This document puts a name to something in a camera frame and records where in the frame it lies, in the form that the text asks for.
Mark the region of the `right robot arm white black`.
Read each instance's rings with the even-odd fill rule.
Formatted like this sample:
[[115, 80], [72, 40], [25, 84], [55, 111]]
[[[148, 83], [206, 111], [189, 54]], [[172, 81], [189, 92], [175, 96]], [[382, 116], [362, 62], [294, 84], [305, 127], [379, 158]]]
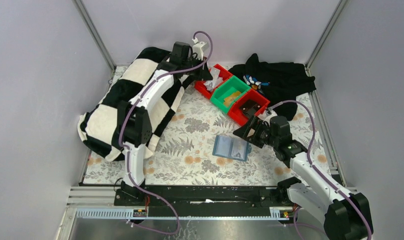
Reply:
[[269, 145], [276, 157], [298, 176], [281, 181], [277, 189], [283, 199], [304, 208], [323, 224], [331, 240], [371, 240], [373, 223], [368, 199], [352, 193], [316, 166], [308, 149], [293, 139], [283, 116], [265, 123], [253, 116], [233, 132], [241, 139], [262, 148]]

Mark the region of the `blue card holder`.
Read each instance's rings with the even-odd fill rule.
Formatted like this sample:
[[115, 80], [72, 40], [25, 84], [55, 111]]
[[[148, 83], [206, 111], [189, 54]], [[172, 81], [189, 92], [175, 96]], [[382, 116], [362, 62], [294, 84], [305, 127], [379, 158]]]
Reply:
[[251, 151], [252, 147], [250, 144], [241, 138], [217, 135], [215, 137], [212, 155], [246, 162]]

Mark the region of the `silver VIP card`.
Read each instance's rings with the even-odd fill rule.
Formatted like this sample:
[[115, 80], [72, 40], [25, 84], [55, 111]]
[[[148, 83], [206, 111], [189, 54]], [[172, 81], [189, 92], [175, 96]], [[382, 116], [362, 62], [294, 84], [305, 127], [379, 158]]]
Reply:
[[216, 88], [221, 82], [222, 82], [221, 78], [208, 80], [204, 83], [204, 86], [206, 87], [206, 90], [208, 92], [212, 92], [214, 88]]

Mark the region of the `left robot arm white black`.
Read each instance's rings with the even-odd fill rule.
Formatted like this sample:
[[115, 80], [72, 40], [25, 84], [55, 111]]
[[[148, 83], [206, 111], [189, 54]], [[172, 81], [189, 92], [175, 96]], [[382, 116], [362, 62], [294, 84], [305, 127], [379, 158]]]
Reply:
[[170, 93], [183, 75], [195, 75], [199, 80], [212, 80], [208, 71], [209, 56], [204, 56], [205, 50], [213, 50], [212, 41], [202, 42], [193, 38], [193, 45], [176, 42], [171, 53], [161, 59], [151, 78], [142, 90], [128, 102], [122, 102], [118, 107], [118, 120], [122, 120], [119, 130], [118, 143], [123, 147], [126, 172], [121, 183], [118, 196], [130, 198], [133, 201], [151, 194], [144, 189], [145, 176], [143, 161], [146, 154], [146, 144], [153, 137], [155, 123], [150, 113], [156, 112], [156, 105], [163, 101], [162, 96]]

